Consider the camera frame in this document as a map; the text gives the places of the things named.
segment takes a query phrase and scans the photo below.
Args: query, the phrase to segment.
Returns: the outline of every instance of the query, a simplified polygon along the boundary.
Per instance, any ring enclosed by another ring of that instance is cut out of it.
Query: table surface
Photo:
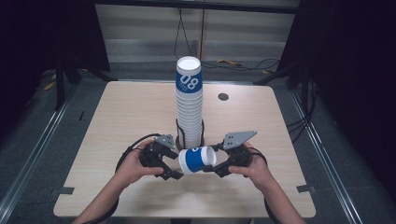
[[[220,93],[229,95],[221,101]],[[58,217],[76,217],[114,175],[124,150],[150,133],[177,136],[175,83],[110,82],[81,143],[65,187],[54,207]],[[226,133],[257,131],[249,141],[267,158],[270,170],[302,217],[316,213],[288,130],[269,87],[204,84],[205,144]],[[218,162],[227,160],[218,152]],[[178,161],[164,158],[172,169]],[[262,194],[248,178],[199,172],[181,179],[144,176],[120,196],[113,217],[268,217]]]

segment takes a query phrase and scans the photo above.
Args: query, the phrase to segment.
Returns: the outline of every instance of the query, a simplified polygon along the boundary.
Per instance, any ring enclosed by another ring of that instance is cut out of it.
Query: number 08
[[[195,86],[198,84],[199,80],[198,78],[191,78],[190,76],[182,76],[180,78],[180,82],[183,83],[184,85],[187,85],[187,88],[189,88],[190,90],[193,90],[195,88]]]

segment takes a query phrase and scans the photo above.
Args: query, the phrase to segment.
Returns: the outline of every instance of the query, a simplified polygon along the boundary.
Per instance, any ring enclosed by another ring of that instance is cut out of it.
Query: blue cup
[[[214,165],[216,159],[216,153],[212,147],[183,149],[178,154],[181,170],[186,175],[202,170],[205,165]]]

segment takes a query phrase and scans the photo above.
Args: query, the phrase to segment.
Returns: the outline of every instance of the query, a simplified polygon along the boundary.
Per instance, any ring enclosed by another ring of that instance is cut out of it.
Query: blue label
[[[184,93],[195,93],[202,89],[202,73],[195,76],[185,76],[176,72],[176,87]]]
[[[196,147],[193,149],[189,149],[186,152],[186,163],[189,169],[192,172],[198,172],[202,169],[204,166],[204,162],[202,161],[201,157],[201,147]]]

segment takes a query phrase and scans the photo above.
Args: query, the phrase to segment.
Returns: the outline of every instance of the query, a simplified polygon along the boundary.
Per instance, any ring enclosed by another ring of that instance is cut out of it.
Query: gray floor
[[[253,66],[256,63],[245,62],[247,66]],[[127,79],[173,80],[175,64],[175,62],[112,63],[110,75]],[[51,192],[63,186],[106,86],[104,81],[87,72],[81,72],[81,74],[83,79],[77,86],[57,130],[45,148],[8,223],[69,223],[72,220],[72,218],[53,215],[52,209],[57,196],[51,195]],[[206,81],[230,81],[244,84],[265,77],[260,70],[237,72],[205,67],[203,67],[203,76]],[[32,102],[26,107],[26,112],[18,125],[9,133],[7,139],[0,143],[0,169],[3,171],[0,174],[1,197],[6,195],[9,186],[28,159],[54,112],[56,90],[42,91],[47,82],[43,79],[42,85],[37,89]],[[269,86],[275,91],[285,123],[289,124],[300,117],[285,82],[285,78],[280,78],[271,82]],[[356,205],[362,223],[396,223],[394,203],[365,161],[351,148],[345,136],[336,128],[320,96],[312,121],[336,171]],[[294,139],[297,133],[291,133],[290,138]],[[312,193],[312,198],[317,214],[306,221],[308,223],[351,223],[306,133],[301,135],[294,144],[294,148],[307,184],[316,189],[316,192]],[[118,218],[111,219],[111,223],[124,221]],[[271,223],[271,221],[268,218],[260,218],[256,219],[255,223]]]

